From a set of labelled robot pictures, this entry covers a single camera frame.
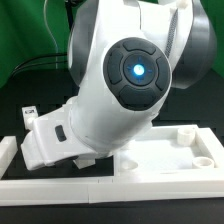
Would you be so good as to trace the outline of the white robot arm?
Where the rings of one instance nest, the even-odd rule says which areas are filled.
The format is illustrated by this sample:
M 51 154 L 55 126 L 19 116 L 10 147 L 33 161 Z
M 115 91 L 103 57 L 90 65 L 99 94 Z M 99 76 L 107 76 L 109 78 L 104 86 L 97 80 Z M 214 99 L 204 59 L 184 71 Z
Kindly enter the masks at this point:
M 200 80 L 215 54 L 201 0 L 85 0 L 68 43 L 79 92 L 33 120 L 21 145 L 27 168 L 111 156 L 150 128 L 170 89 Z

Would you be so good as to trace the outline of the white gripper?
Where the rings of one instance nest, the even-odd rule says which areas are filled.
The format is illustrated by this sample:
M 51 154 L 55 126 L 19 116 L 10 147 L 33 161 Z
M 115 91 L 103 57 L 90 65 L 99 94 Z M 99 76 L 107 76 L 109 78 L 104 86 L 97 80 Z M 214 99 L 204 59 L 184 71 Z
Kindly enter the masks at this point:
M 80 142 L 70 124 L 70 108 L 61 107 L 33 121 L 21 144 L 28 170 L 55 165 L 62 160 L 96 159 L 96 152 Z

